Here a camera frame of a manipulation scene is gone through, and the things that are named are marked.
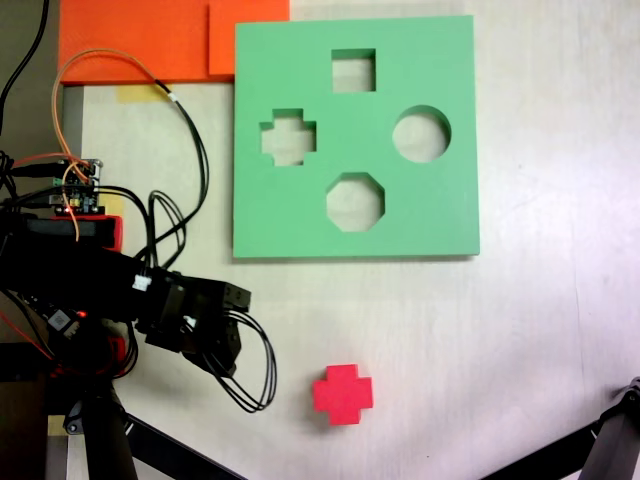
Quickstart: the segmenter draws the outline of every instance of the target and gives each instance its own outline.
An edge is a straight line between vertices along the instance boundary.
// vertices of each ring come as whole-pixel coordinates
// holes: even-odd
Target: orange foam sheet
[[[286,22],[289,0],[211,0],[209,15],[209,75],[218,81],[233,81],[236,24]]]
[[[289,20],[289,0],[61,0],[58,66],[89,48],[124,50],[167,83],[233,81],[235,25]],[[67,85],[149,79],[130,62],[96,55]]]

